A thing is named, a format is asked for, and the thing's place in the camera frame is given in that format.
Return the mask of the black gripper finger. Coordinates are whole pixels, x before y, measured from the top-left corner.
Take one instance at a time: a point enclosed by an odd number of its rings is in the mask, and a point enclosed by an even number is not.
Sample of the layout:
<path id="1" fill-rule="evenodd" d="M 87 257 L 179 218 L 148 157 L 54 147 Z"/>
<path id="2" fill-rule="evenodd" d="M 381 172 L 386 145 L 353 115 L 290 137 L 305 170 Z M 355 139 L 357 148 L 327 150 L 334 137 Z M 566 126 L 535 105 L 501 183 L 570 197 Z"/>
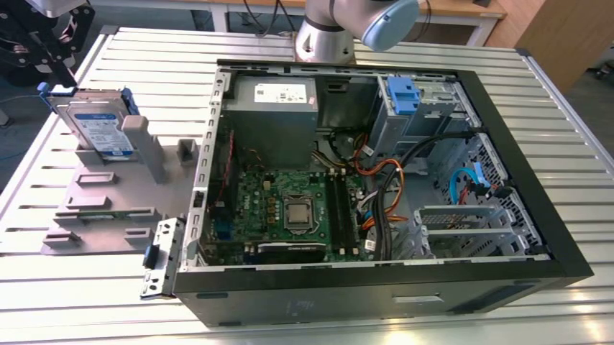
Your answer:
<path id="1" fill-rule="evenodd" d="M 56 20 L 31 6 L 2 8 L 2 61 L 27 69 L 32 77 L 55 75 L 64 87 L 74 86 L 74 72 L 67 61 L 74 57 L 72 37 L 55 35 Z"/>
<path id="2" fill-rule="evenodd" d="M 60 35 L 56 61 L 60 64 L 60 70 L 56 76 L 63 87 L 70 88 L 78 85 L 71 66 L 75 64 L 74 55 L 82 51 L 87 40 L 87 34 L 91 29 L 96 11 L 90 3 L 84 3 L 72 9 L 67 27 Z"/>

